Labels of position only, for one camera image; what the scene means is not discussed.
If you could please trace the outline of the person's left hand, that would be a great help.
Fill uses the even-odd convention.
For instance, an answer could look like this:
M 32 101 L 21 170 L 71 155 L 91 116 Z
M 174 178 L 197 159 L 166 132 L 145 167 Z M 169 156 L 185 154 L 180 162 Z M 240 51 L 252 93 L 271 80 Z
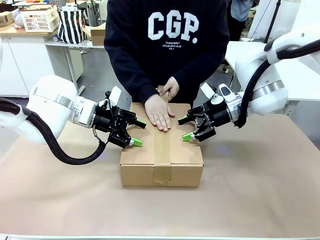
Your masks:
M 168 101 L 170 102 L 178 93 L 180 86 L 177 80 L 172 76 L 168 79 L 167 83 L 160 90 L 160 96 L 164 96 L 167 94 Z

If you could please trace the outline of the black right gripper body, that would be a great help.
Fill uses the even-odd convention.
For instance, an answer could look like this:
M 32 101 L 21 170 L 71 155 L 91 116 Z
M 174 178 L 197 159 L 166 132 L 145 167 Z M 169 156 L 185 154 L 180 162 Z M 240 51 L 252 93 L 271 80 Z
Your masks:
M 232 121 L 228 105 L 224 100 L 218 104 L 212 104 L 208 100 L 203 104 L 203 107 L 205 114 L 215 127 L 220 127 Z

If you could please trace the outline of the person's right hand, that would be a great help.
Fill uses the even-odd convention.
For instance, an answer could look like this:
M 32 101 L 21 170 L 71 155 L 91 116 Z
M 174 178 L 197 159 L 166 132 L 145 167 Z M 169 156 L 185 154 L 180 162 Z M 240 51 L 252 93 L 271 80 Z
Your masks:
M 144 109 L 149 121 L 158 130 L 167 132 L 171 129 L 171 118 L 174 118 L 175 114 L 171 111 L 168 103 L 158 94 L 147 99 L 144 103 Z

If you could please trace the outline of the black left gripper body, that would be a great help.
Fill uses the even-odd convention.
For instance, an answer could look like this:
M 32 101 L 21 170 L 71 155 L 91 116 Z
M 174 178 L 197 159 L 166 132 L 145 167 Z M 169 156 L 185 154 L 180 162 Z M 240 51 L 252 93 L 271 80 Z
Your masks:
M 114 137 L 121 136 L 120 125 L 117 123 L 122 114 L 118 106 L 111 106 L 109 99 L 101 100 L 94 109 L 93 134 L 98 137 L 97 130 L 110 133 Z

